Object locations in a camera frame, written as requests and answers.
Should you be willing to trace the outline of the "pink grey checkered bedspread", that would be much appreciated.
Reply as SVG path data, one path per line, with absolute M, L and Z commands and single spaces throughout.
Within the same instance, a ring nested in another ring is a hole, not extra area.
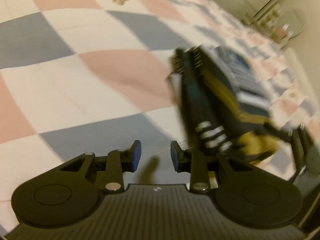
M 243 55 L 279 127 L 319 118 L 278 46 L 211 0 L 1 0 L 1 234 L 17 226 L 23 182 L 85 152 L 142 143 L 126 183 L 186 184 L 170 143 L 187 146 L 167 76 L 178 47 Z

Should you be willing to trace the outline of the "striped dark knit sweater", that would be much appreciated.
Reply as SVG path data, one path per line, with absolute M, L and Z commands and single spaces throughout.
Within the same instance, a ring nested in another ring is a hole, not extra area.
M 177 48 L 168 76 L 188 139 L 207 155 L 258 163 L 278 150 L 271 100 L 247 61 L 227 46 Z

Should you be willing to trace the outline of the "beige shelf with items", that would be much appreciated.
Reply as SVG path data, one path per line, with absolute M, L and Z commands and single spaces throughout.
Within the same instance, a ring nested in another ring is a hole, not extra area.
M 279 5 L 275 5 L 260 18 L 246 14 L 241 22 L 269 37 L 280 48 L 284 48 L 291 38 L 304 30 L 307 16 L 302 9 L 291 8 L 283 11 Z

